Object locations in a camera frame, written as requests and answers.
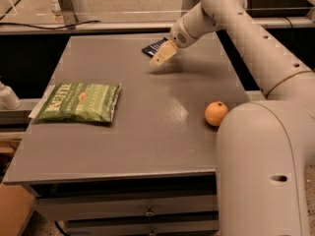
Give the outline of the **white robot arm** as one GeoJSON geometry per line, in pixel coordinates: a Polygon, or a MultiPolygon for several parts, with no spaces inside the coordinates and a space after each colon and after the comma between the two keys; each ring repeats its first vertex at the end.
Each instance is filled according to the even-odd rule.
{"type": "Polygon", "coordinates": [[[314,73],[246,6],[246,0],[200,0],[150,64],[226,30],[260,91],[230,110],[218,130],[220,236],[310,236],[304,170],[315,155],[314,73]]]}

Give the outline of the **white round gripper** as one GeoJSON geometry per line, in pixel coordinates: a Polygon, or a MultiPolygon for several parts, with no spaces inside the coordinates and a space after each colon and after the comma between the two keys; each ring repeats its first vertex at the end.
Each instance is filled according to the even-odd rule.
{"type": "Polygon", "coordinates": [[[165,61],[177,53],[178,47],[186,48],[197,41],[197,39],[191,36],[187,31],[186,27],[184,26],[183,18],[180,18],[171,27],[169,34],[171,40],[167,40],[160,46],[157,53],[150,61],[151,67],[158,67],[162,65],[165,61]]]}

